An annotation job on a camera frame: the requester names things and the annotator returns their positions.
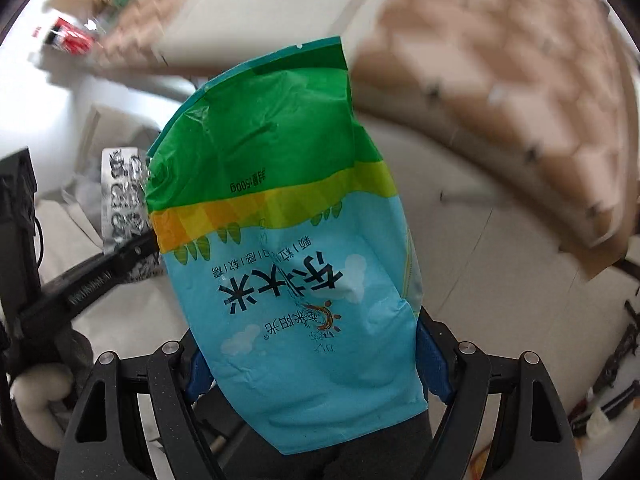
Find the sun logo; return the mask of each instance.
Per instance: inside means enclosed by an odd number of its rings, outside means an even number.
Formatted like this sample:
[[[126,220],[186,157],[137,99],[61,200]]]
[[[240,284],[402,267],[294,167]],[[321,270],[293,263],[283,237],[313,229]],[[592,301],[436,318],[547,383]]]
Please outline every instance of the sun logo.
[[[332,314],[329,310],[331,301],[325,301],[324,306],[317,306],[308,303],[305,303],[303,306],[310,310],[320,312],[324,316],[324,323],[316,327],[318,330],[331,330],[333,328],[336,332],[340,332],[340,328],[334,325],[334,319],[342,319],[342,316],[340,314]]]

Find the blue gripper pad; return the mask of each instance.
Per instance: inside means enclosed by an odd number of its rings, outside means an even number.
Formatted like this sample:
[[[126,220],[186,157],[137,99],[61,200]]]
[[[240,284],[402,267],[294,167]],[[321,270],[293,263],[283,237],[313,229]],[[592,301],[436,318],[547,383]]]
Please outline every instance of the blue gripper pad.
[[[199,396],[209,391],[213,383],[213,376],[209,370],[209,365],[207,365],[200,350],[198,350],[191,359],[190,379],[189,384],[187,384],[187,387],[184,389],[184,397],[187,402],[193,404]]]
[[[418,320],[415,335],[415,367],[422,386],[445,404],[453,399],[449,367],[428,330]]]

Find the floor tile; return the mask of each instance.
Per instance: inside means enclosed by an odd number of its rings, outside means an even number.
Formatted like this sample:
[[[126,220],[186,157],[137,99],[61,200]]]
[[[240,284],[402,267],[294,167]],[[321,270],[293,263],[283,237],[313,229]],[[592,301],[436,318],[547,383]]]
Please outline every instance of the floor tile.
[[[468,165],[409,130],[360,118],[393,174],[412,231],[425,295],[436,315],[466,266],[491,209],[440,202],[440,191],[491,193]]]
[[[494,208],[438,318],[459,340],[518,357],[540,346],[575,275],[571,259],[517,206]]]

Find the yellow stripe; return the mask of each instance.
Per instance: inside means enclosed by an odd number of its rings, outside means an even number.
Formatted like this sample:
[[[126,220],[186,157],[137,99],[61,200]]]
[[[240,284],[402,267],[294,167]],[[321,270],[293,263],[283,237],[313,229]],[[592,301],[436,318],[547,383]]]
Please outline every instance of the yellow stripe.
[[[353,168],[298,186],[172,207],[151,213],[162,253],[195,240],[230,223],[242,227],[262,225],[283,229],[300,224],[340,202],[353,191],[389,198],[398,194],[383,161],[356,162]]]

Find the rice bag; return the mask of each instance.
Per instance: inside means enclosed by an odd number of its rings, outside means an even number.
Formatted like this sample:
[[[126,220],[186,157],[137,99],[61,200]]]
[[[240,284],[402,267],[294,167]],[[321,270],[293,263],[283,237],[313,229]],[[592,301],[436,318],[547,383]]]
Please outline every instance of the rice bag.
[[[172,284],[255,431],[291,454],[426,409],[420,271],[389,170],[353,115],[339,38],[208,82],[149,153]]]

